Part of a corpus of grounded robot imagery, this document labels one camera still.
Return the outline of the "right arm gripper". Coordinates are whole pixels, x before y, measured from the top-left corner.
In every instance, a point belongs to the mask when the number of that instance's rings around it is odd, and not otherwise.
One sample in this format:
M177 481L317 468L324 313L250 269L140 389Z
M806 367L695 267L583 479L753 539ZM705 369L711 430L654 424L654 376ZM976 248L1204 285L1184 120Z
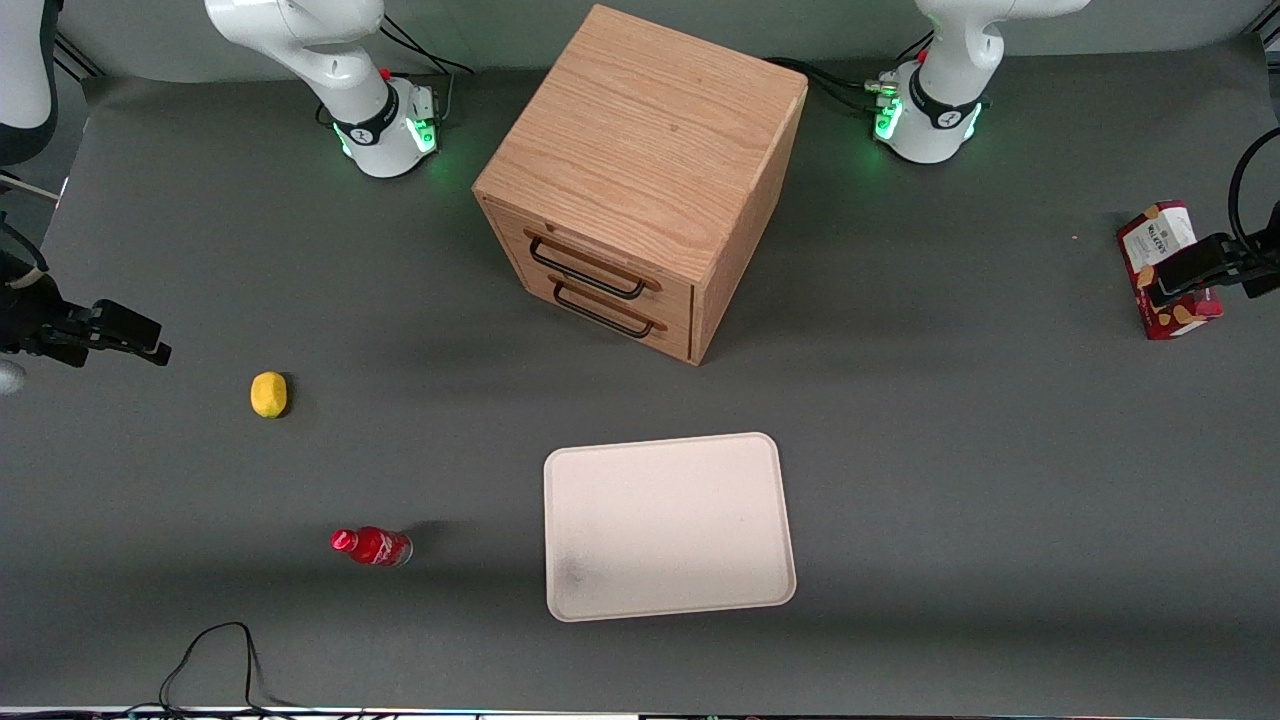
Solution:
M3 354L84 366L91 351L116 351L155 366L169 364L172 347L160 342L163 327L155 320L111 300L99 300L92 310L69 302L38 268L9 252L1 258Z

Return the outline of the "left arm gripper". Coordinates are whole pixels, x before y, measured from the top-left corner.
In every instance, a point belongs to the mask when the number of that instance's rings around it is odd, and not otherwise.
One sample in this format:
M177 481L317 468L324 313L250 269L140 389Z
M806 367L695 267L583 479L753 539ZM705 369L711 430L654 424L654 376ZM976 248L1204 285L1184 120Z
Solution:
M1155 307L1211 302L1215 287L1239 287L1251 300L1279 288L1279 228L1268 225L1244 236L1215 233L1176 251L1158 264L1146 287Z

